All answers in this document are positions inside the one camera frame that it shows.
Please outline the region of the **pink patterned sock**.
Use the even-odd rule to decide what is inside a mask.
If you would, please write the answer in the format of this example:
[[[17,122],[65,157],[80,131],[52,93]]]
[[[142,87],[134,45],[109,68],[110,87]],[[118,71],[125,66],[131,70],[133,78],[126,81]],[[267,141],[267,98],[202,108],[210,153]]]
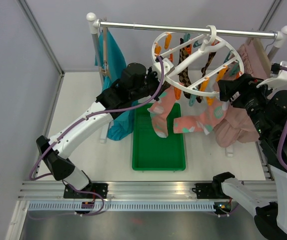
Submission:
[[[204,132],[211,133],[214,128],[224,119],[229,108],[228,101],[214,99],[212,105],[205,104],[205,110],[199,115],[185,115],[173,120],[173,132],[185,134]]]
[[[154,132],[160,138],[168,137],[167,117],[176,103],[175,91],[173,87],[166,89],[159,100],[154,102],[147,111],[150,113],[151,123]]]

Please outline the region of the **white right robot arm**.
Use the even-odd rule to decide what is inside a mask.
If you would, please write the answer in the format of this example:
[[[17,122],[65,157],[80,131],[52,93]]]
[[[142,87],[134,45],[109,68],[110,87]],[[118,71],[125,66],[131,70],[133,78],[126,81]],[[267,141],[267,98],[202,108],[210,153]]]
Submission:
[[[246,73],[235,80],[220,80],[218,88],[220,100],[244,109],[253,123],[273,174],[277,200],[261,199],[230,172],[213,178],[212,193],[246,209],[266,239],[287,240],[287,90],[273,93],[262,79]]]

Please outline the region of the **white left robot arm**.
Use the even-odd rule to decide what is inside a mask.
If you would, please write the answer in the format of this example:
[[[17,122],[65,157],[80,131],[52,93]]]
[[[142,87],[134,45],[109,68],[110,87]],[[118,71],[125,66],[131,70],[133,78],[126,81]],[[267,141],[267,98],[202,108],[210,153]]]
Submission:
[[[70,161],[70,155],[95,131],[122,113],[135,109],[134,102],[146,97],[157,100],[169,70],[170,66],[164,60],[150,68],[130,63],[121,77],[103,90],[79,119],[50,138],[40,136],[36,140],[40,159],[55,180],[67,183],[80,198],[88,198],[93,191],[92,182]]]

